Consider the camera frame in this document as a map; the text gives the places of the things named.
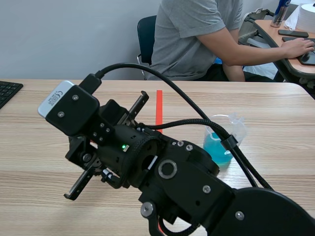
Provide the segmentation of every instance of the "red tape strip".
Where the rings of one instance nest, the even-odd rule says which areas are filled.
[[[163,124],[163,91],[157,90],[156,125]]]

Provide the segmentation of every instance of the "man's arm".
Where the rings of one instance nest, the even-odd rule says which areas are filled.
[[[197,38],[229,66],[266,64],[314,51],[314,42],[304,39],[291,40],[279,48],[269,49],[238,45],[226,28]]]
[[[238,43],[238,35],[239,35],[239,29],[234,29],[230,32],[232,35],[234,41]],[[229,81],[233,82],[245,82],[245,75],[243,72],[243,66],[240,65],[234,65],[234,66],[228,66],[223,61],[223,71],[225,75],[227,76]]]

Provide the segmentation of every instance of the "gray t-shirt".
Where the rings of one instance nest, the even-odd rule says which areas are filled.
[[[196,36],[239,28],[242,6],[243,0],[162,0],[151,67],[171,80],[204,76],[216,56]]]

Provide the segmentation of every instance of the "keyboard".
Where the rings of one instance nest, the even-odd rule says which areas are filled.
[[[282,37],[283,42],[287,42],[287,41],[294,40],[294,39],[297,39],[297,37]],[[315,38],[304,38],[304,39],[313,41],[315,43]]]
[[[0,81],[0,109],[23,87],[23,84]]]

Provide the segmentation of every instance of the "cable clip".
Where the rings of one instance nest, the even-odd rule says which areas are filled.
[[[238,141],[233,135],[230,135],[227,139],[221,141],[222,146],[227,151],[231,151],[233,148],[235,148],[238,144]]]

